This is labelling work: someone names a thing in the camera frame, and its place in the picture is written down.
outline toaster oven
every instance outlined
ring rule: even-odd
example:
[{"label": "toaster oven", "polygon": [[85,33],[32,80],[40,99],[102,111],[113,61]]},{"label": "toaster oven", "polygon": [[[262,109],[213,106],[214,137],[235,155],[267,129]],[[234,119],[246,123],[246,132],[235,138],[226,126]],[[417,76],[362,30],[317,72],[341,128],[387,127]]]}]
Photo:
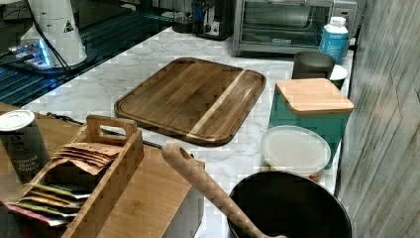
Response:
[{"label": "toaster oven", "polygon": [[322,30],[333,16],[346,18],[356,34],[356,0],[237,0],[234,55],[241,52],[296,54],[318,51]]}]

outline coffee grinder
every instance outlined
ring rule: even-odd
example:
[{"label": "coffee grinder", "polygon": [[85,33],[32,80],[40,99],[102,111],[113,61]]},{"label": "coffee grinder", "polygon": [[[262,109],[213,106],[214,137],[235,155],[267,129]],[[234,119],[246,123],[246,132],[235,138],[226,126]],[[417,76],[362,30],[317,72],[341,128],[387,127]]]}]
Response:
[{"label": "coffee grinder", "polygon": [[192,0],[192,33],[197,37],[223,41],[233,31],[233,1]]}]

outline can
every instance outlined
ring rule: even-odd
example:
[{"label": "can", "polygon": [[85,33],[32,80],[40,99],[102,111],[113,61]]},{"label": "can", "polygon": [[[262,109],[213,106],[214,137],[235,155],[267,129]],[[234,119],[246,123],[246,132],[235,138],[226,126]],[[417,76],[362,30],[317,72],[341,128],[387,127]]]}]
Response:
[{"label": "can", "polygon": [[29,182],[49,160],[31,111],[15,110],[1,115],[0,140],[22,183]]}]

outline container lid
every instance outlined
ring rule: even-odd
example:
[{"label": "container lid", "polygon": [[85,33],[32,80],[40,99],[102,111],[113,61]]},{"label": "container lid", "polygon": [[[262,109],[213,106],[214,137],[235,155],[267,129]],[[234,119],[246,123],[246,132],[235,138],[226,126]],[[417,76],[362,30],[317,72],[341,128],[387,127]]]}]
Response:
[{"label": "container lid", "polygon": [[278,126],[262,134],[262,155],[278,170],[312,175],[325,168],[331,150],[322,137],[310,130]]},{"label": "container lid", "polygon": [[348,73],[341,65],[334,65],[333,72],[331,73],[330,80],[342,80],[347,77]]},{"label": "container lid", "polygon": [[22,129],[35,119],[32,111],[15,110],[0,116],[0,131],[9,132]]},{"label": "container lid", "polygon": [[275,88],[296,115],[350,113],[354,108],[353,103],[326,78],[280,80]]},{"label": "container lid", "polygon": [[345,27],[346,26],[346,18],[344,17],[332,17],[330,20],[330,24],[337,26],[337,27]]}]

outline blue light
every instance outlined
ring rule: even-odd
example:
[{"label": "blue light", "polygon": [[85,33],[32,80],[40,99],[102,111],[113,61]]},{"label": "blue light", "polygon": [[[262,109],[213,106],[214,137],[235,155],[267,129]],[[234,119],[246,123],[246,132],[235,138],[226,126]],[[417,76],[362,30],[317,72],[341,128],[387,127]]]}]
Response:
[{"label": "blue light", "polygon": [[49,55],[47,54],[47,49],[43,41],[40,41],[40,47],[41,47],[41,52],[43,53],[43,58],[44,60],[46,60],[46,64],[50,65]]}]

